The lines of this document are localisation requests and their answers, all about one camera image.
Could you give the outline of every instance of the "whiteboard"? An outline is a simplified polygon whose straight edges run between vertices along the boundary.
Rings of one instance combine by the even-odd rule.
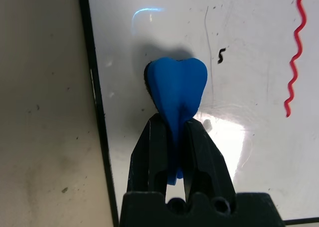
[[[130,155],[156,109],[143,71],[163,56],[195,57],[208,82],[195,118],[223,153],[237,192],[267,192],[282,218],[319,213],[319,0],[303,0],[303,53],[286,117],[296,0],[89,0],[116,199]],[[223,61],[218,64],[219,51]],[[182,182],[167,198],[183,196]]]

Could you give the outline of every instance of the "dirt speck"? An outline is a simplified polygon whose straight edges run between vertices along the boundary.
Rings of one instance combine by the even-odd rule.
[[[65,192],[68,191],[68,189],[69,189],[69,188],[65,187],[61,192],[62,192],[62,193],[65,193]]]

